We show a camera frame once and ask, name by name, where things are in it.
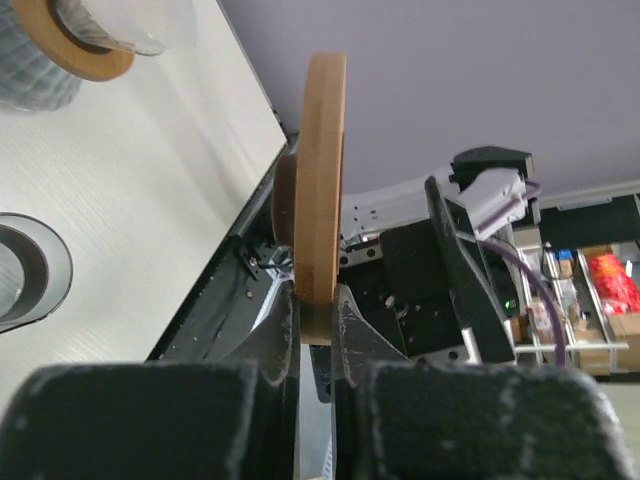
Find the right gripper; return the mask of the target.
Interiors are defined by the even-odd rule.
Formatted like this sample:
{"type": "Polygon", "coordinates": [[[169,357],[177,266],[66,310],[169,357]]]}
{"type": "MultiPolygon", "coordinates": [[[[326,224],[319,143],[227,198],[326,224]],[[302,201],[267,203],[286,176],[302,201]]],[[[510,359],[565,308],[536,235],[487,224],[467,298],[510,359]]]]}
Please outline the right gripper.
{"type": "Polygon", "coordinates": [[[466,208],[425,182],[430,220],[344,250],[344,284],[364,318],[413,360],[515,360],[504,307],[466,208]]]}

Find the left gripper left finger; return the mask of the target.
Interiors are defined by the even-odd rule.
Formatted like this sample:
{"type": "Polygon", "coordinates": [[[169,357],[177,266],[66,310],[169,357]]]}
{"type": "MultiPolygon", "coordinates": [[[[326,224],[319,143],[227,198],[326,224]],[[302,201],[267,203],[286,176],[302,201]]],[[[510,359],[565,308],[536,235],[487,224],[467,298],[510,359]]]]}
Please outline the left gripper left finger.
{"type": "Polygon", "coordinates": [[[217,362],[55,365],[1,423],[5,479],[290,479],[299,306],[283,282],[264,320],[217,362]]]}

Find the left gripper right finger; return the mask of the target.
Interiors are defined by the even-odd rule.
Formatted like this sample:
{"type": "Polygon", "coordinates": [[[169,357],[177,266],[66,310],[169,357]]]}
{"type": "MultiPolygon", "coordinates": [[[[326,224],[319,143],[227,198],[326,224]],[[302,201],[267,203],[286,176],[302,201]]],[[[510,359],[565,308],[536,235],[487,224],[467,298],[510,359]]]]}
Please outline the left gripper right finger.
{"type": "Polygon", "coordinates": [[[635,479],[616,412],[564,367],[408,360],[346,286],[332,312],[338,479],[635,479]]]}

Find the grey glass carafe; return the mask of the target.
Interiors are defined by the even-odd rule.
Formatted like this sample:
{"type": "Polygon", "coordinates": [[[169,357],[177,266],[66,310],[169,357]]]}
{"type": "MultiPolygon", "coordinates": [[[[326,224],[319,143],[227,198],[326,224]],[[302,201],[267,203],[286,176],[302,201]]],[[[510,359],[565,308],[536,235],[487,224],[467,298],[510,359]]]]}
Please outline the grey glass carafe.
{"type": "Polygon", "coordinates": [[[27,215],[1,214],[1,245],[16,258],[23,275],[19,293],[1,314],[1,332],[36,323],[57,310],[71,289],[74,265],[62,237],[27,215]]]}

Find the glass coffee server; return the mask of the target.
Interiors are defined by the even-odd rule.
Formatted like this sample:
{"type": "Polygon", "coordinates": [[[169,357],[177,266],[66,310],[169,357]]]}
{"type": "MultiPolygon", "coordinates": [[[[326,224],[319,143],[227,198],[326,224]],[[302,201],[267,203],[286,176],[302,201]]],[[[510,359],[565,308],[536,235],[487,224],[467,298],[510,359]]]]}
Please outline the glass coffee server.
{"type": "Polygon", "coordinates": [[[1,103],[29,112],[53,112],[78,94],[82,80],[50,60],[1,2],[1,103]]]}

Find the clear glass dripper cone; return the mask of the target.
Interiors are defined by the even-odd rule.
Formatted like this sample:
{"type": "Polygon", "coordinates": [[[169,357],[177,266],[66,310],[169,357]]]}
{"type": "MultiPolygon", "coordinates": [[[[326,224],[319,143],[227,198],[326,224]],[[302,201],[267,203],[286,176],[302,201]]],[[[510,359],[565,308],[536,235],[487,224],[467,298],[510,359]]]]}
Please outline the clear glass dripper cone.
{"type": "Polygon", "coordinates": [[[192,1],[67,0],[53,7],[73,36],[96,47],[158,56],[197,41],[192,1]]]}

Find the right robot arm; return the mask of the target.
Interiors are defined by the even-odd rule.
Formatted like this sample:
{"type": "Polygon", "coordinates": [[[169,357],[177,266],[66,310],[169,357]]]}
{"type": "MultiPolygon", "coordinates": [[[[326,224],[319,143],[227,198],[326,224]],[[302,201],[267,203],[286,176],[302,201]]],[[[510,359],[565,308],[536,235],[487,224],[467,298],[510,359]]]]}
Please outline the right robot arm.
{"type": "Polygon", "coordinates": [[[407,357],[511,363],[510,253],[488,243],[539,217],[529,153],[485,146],[422,178],[343,200],[341,284],[364,319],[407,357]]]}

